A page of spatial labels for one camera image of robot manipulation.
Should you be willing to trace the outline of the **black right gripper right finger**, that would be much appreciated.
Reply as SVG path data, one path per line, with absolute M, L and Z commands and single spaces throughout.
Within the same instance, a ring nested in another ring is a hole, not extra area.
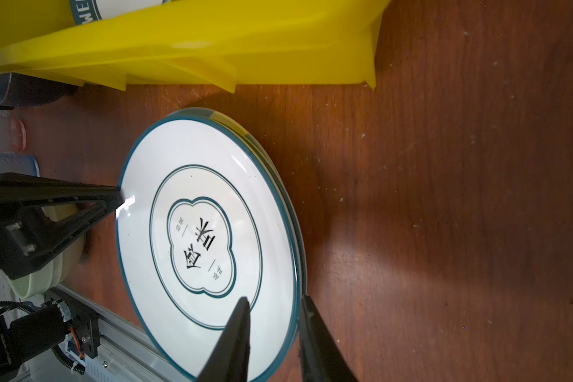
M 301 300 L 299 344 L 303 381 L 357 381 L 308 295 Z

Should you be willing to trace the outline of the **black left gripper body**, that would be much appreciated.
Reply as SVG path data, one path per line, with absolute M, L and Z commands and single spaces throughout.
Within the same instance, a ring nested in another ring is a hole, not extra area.
M 115 186 L 0 173 L 0 272 L 41 270 L 123 203 Z

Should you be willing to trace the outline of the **green rim lettered plate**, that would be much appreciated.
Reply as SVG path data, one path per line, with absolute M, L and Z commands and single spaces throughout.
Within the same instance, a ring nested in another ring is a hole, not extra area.
M 68 3 L 75 24 L 85 25 L 162 6 L 170 0 L 69 0 Z

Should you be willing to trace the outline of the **white plate green quatrefoil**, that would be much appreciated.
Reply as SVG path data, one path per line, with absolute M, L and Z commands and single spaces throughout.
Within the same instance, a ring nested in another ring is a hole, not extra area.
M 158 351 L 196 378 L 245 298 L 248 380 L 268 380 L 296 337 L 307 265 L 297 215 L 264 148 L 223 113 L 181 109 L 137 139 L 119 188 L 121 272 Z

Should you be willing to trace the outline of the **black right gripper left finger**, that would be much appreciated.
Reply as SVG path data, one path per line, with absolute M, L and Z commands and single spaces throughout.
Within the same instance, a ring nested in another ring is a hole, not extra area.
M 250 304 L 247 298 L 242 297 L 238 300 L 205 367 L 197 377 L 197 382 L 246 382 L 250 357 L 250 329 Z

